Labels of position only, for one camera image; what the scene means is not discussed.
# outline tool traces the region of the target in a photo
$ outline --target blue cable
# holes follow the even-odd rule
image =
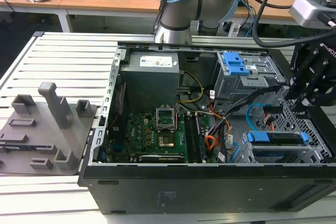
[[[252,15],[252,20],[251,20],[251,25],[250,27],[248,28],[246,34],[245,34],[245,37],[247,37],[247,35],[251,32],[251,29],[252,29],[252,26],[253,26],[253,22],[254,22],[254,13],[253,13],[253,10],[252,8],[244,1],[244,0],[240,0],[251,12],[251,15]]]
[[[262,103],[252,103],[246,111],[246,121],[248,123],[248,125],[250,125],[250,127],[252,128],[252,130],[257,131],[258,129],[253,125],[251,119],[250,119],[250,110],[253,106],[260,106],[260,107],[264,107],[264,105]]]

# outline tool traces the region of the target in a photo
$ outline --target desk leg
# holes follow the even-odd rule
[[[59,22],[61,23],[63,33],[71,33],[72,26],[71,26],[69,15],[66,12],[60,12],[57,15],[59,18]]]
[[[103,28],[108,28],[109,27],[109,23],[107,21],[107,17],[104,16],[104,20],[103,20],[104,24],[103,24]]]
[[[240,22],[238,20],[233,20],[228,37],[237,37],[240,29]]]

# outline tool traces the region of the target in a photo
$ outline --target floor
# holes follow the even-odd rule
[[[35,31],[61,32],[61,26],[56,15],[11,13],[12,22],[0,21],[0,77],[6,72],[14,59],[29,41]],[[71,23],[76,33],[120,33],[120,34],[150,34],[154,18],[108,17],[108,27],[103,28],[103,17],[77,16]],[[239,32],[244,36],[250,24],[246,24]],[[197,22],[192,22],[191,30],[197,35]],[[219,28],[217,36],[227,36],[227,32]],[[260,37],[298,37],[310,34],[312,31],[300,27],[260,25]]]

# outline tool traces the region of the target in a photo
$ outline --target metal case frame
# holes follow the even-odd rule
[[[228,47],[133,44],[131,47],[165,51],[265,49]],[[120,44],[111,68],[107,95],[101,115],[108,117],[119,64],[127,44]],[[289,63],[279,50],[268,50],[286,81]],[[333,155],[336,153],[336,129],[318,107],[307,108],[320,136]],[[88,186],[103,214],[185,214],[223,212],[299,211],[336,190],[336,167],[327,164],[307,166],[213,164],[115,165],[93,163],[95,150],[105,136],[106,126],[95,129],[79,177]]]

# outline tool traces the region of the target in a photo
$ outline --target ram slot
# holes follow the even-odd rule
[[[199,133],[197,131],[198,126],[195,115],[184,115],[184,130],[189,163],[202,162],[201,151],[199,149]]]

